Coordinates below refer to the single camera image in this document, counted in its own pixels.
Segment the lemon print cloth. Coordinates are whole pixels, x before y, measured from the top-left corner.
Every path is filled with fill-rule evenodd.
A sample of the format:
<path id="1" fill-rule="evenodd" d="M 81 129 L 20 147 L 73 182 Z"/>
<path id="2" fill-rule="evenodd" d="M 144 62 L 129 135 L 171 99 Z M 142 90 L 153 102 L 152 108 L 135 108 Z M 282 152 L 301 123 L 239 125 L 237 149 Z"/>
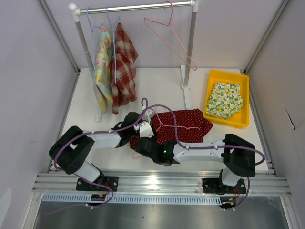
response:
<path id="1" fill-rule="evenodd" d="M 208 98 L 205 113 L 211 117 L 227 120 L 240 112 L 243 105 L 240 84 L 217 82 Z"/>

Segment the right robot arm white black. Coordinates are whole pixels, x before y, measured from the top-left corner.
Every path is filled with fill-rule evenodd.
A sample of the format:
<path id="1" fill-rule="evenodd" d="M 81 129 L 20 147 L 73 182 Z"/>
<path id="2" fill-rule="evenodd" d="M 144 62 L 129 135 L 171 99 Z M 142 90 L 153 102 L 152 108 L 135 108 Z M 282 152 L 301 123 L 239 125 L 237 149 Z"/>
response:
<path id="1" fill-rule="evenodd" d="M 243 177 L 255 177 L 255 146 L 234 134 L 226 134 L 222 140 L 210 143 L 157 143 L 141 137 L 134 150 L 164 166 L 190 161 L 208 161 L 224 164 L 220 172 L 218 188 L 229 192 Z"/>

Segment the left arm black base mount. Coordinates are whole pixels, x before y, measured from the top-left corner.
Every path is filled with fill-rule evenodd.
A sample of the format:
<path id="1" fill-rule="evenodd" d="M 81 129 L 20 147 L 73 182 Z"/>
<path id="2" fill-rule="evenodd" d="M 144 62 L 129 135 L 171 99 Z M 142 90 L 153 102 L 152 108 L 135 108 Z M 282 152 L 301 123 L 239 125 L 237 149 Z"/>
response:
<path id="1" fill-rule="evenodd" d="M 99 177 L 96 181 L 94 181 L 94 183 L 107 186 L 110 189 L 112 189 L 113 192 L 116 192 L 118 189 L 119 177 L 114 177 L 114 176 Z M 101 192 L 109 191 L 108 189 L 106 189 L 104 187 L 89 184 L 81 178 L 79 178 L 77 181 L 76 190 L 77 191 L 101 191 Z"/>

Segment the yellow plastic tray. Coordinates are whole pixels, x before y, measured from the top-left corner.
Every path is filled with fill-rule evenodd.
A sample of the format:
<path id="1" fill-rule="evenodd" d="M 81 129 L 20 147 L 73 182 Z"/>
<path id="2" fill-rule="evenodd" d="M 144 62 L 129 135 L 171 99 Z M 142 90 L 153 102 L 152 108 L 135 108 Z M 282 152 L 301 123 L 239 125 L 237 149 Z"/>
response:
<path id="1" fill-rule="evenodd" d="M 244 105 L 240 112 L 235 113 L 231 118 L 227 120 L 211 117 L 205 113 L 208 98 L 212 92 L 214 84 L 217 82 L 236 83 L 240 84 L 241 87 L 241 97 L 244 101 Z M 215 69 L 210 70 L 203 106 L 203 117 L 216 124 L 227 125 L 235 128 L 247 127 L 249 125 L 249 77 L 242 74 L 230 73 Z"/>

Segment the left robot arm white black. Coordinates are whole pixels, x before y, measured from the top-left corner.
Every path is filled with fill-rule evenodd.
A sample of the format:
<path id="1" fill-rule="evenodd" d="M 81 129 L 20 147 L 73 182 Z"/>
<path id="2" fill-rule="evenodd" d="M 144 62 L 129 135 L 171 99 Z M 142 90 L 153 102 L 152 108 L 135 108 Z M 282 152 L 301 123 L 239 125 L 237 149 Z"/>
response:
<path id="1" fill-rule="evenodd" d="M 49 156 L 56 169 L 83 178 L 91 190 L 97 191 L 103 186 L 102 172 L 86 160 L 90 151 L 122 147 L 142 134 L 145 127 L 149 128 L 148 136 L 153 136 L 150 117 L 136 112 L 129 112 L 122 122 L 108 131 L 85 132 L 75 125 L 50 148 Z"/>

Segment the clothes rack metal white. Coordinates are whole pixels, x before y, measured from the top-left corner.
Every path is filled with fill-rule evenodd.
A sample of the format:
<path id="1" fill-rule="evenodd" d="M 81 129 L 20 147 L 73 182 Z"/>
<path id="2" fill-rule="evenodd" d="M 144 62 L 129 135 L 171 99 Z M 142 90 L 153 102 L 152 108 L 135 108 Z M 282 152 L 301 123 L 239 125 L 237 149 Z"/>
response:
<path id="1" fill-rule="evenodd" d="M 189 0 L 183 2 L 174 2 L 174 3 L 160 3 L 160 4 L 144 4 L 144 5 L 132 5 L 132 6 L 120 6 L 120 7 L 106 7 L 106 8 L 94 8 L 94 9 L 79 9 L 76 4 L 69 4 L 69 10 L 71 11 L 73 20 L 76 25 L 76 29 L 81 40 L 82 48 L 86 57 L 87 64 L 89 65 L 91 77 L 94 78 L 95 73 L 95 61 L 92 60 L 90 56 L 90 52 L 88 49 L 88 45 L 83 33 L 83 29 L 80 22 L 81 15 L 89 15 L 89 14 L 100 14 L 105 13 L 109 14 L 110 12 L 121 12 L 121 11 L 132 11 L 132 10 L 149 10 L 149 9 L 159 9 L 159 8 L 173 8 L 173 7 L 185 7 L 190 6 L 192 8 L 192 16 L 191 16 L 191 25 L 190 25 L 190 33 L 189 33 L 189 41 L 188 41 L 188 49 L 185 50 L 186 59 L 184 60 L 184 65 L 181 65 L 181 77 L 183 84 L 181 85 L 181 90 L 183 92 L 184 99 L 184 107 L 185 109 L 191 109 L 192 101 L 190 96 L 190 85 L 189 85 L 189 75 L 190 70 L 197 70 L 197 66 L 191 65 L 194 63 L 192 59 L 193 52 L 193 41 L 194 41 L 194 33 L 195 33 L 195 24 L 196 24 L 196 16 L 199 7 L 198 0 Z"/>

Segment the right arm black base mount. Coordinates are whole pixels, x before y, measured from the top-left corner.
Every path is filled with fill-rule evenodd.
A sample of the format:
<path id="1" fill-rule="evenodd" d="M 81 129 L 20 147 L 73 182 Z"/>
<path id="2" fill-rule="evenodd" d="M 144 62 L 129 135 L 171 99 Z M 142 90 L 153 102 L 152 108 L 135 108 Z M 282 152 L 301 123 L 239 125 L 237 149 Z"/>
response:
<path id="1" fill-rule="evenodd" d="M 235 186 L 226 186 L 221 183 L 219 178 L 203 178 L 202 179 L 203 192 L 205 194 L 245 194 L 246 187 L 243 179 L 239 179 Z"/>

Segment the pastel floral garment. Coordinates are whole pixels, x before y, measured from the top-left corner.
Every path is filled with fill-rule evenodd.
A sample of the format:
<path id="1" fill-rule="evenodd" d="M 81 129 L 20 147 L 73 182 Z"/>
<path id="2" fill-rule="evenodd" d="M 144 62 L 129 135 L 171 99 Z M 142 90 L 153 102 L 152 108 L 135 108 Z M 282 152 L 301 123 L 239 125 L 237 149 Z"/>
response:
<path id="1" fill-rule="evenodd" d="M 94 93 L 101 114 L 108 110 L 108 102 L 112 103 L 111 86 L 111 59 L 113 57 L 113 43 L 108 29 L 105 26 L 101 28 L 98 51 L 95 56 L 94 69 Z"/>

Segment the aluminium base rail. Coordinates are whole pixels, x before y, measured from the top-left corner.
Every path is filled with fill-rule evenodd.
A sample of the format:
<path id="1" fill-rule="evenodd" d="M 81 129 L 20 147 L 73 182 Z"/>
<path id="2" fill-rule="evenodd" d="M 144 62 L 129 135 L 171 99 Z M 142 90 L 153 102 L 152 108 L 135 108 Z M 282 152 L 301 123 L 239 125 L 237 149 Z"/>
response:
<path id="1" fill-rule="evenodd" d="M 194 195 L 203 192 L 203 178 L 217 178 L 215 171 L 160 172 L 105 170 L 106 176 L 119 178 L 117 193 L 147 195 Z M 33 184 L 33 192 L 75 193 L 77 177 L 60 171 L 39 173 Z M 257 174 L 246 182 L 253 197 L 290 197 L 292 192 L 285 177 L 274 174 Z"/>

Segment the red plaid garment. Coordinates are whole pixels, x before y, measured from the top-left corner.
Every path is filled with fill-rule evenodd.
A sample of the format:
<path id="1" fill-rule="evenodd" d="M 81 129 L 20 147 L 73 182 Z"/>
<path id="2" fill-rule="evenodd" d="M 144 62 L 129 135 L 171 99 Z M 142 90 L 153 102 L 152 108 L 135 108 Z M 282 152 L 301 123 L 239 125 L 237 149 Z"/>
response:
<path id="1" fill-rule="evenodd" d="M 138 53 L 121 23 L 115 30 L 115 55 L 111 60 L 112 113 L 117 115 L 119 107 L 134 102 L 136 96 L 135 61 Z"/>

